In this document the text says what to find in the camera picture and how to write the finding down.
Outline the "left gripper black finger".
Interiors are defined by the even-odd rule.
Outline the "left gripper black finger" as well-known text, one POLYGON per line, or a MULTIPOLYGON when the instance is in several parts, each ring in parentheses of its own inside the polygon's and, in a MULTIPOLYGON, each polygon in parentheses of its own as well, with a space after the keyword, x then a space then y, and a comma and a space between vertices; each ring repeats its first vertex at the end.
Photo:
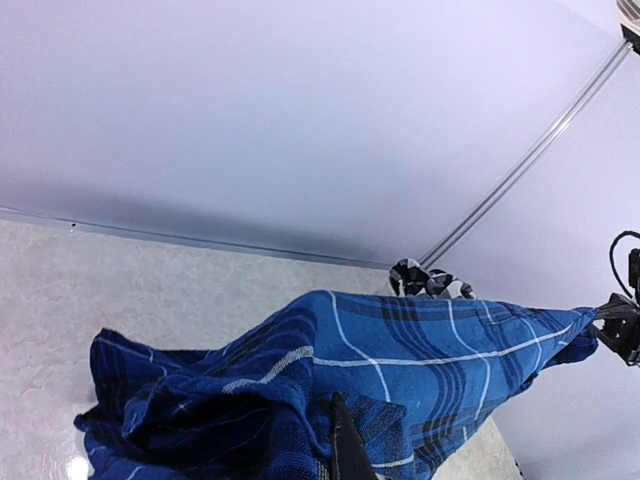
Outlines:
POLYGON ((330 401, 330 478, 332 480, 374 480, 363 440, 344 397, 335 393, 330 401))

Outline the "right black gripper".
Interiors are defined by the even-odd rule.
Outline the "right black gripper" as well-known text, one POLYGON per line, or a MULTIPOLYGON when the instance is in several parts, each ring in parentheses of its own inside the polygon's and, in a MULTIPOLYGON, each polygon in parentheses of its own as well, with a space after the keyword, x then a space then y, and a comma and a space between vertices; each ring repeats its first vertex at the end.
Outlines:
POLYGON ((627 366, 639 366, 639 306, 629 297, 612 293, 609 300, 597 308, 595 320, 602 327, 592 325, 597 338, 627 366))

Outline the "blue plaid long sleeve shirt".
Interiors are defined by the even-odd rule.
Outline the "blue plaid long sleeve shirt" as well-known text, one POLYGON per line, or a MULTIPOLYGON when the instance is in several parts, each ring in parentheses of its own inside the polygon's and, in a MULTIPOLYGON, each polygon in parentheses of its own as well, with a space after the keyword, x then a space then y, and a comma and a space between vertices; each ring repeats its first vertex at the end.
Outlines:
POLYGON ((591 356, 595 316, 316 290, 217 350, 104 329, 74 424, 97 479, 334 479, 345 413, 373 473, 429 479, 542 370, 591 356))

